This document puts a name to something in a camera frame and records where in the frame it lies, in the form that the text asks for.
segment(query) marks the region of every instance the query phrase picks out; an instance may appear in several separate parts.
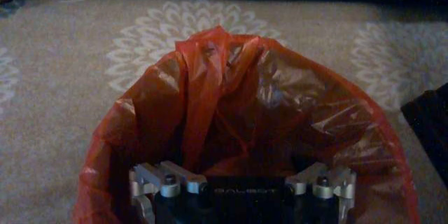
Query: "trash bag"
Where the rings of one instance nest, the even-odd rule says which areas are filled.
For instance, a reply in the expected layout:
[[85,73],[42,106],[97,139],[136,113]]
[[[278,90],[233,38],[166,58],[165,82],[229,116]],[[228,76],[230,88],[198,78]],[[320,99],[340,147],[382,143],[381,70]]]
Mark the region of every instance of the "trash bag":
[[176,43],[97,126],[77,223],[129,223],[129,168],[170,160],[205,175],[289,176],[293,157],[357,173],[354,223],[418,223],[410,170],[378,105],[274,40],[221,27]]

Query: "bolt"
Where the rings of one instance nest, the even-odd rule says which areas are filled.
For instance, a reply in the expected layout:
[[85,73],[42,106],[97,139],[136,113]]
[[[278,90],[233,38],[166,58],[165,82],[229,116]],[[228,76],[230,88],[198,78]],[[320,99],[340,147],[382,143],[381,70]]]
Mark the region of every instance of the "bolt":
[[329,187],[329,180],[328,180],[328,178],[325,176],[318,176],[316,183],[320,186]]
[[173,174],[166,174],[164,183],[165,183],[165,185],[174,185],[176,184],[176,176]]

